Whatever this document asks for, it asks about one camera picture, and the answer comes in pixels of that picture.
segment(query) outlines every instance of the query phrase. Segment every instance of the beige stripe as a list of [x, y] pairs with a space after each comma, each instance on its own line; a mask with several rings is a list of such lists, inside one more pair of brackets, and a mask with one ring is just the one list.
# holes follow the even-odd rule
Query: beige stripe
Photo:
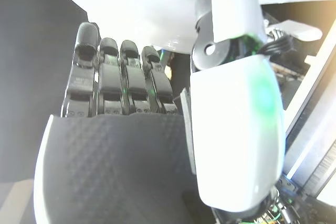
[[14, 183], [2, 208], [0, 223], [19, 224], [33, 192], [32, 179]]

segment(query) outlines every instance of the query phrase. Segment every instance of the robotic hand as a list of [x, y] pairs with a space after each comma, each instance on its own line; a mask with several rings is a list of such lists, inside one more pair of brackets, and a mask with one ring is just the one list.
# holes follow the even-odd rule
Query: robotic hand
[[132, 41], [119, 53], [93, 24], [79, 27], [61, 117], [50, 116], [38, 155], [38, 224], [203, 223], [186, 207], [197, 190], [219, 223], [288, 212], [274, 187], [285, 132], [267, 56], [279, 49], [263, 45], [260, 6], [197, 0], [196, 14], [184, 120], [154, 48], [141, 61]]

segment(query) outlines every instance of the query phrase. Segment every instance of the diamond textured surface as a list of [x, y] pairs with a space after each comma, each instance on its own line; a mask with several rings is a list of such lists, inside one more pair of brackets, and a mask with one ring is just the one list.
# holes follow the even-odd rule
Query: diamond textured surface
[[192, 223], [181, 116], [54, 118], [43, 164], [50, 223]]

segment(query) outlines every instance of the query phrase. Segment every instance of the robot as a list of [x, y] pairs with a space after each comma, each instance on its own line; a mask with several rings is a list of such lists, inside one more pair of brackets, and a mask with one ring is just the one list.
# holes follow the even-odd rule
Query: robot
[[258, 0], [196, 0], [195, 9], [183, 116], [153, 47], [140, 55], [126, 40], [119, 50], [81, 24], [36, 164], [38, 224], [195, 223], [191, 191], [217, 223], [300, 223], [275, 187], [285, 132], [268, 62], [290, 37], [266, 43]]

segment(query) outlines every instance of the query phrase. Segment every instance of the dark gray floor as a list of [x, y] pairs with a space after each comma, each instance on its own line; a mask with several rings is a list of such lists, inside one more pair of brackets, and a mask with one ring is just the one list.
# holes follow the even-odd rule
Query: dark gray floor
[[33, 178], [50, 114], [59, 114], [86, 13], [71, 0], [0, 0], [0, 183]]

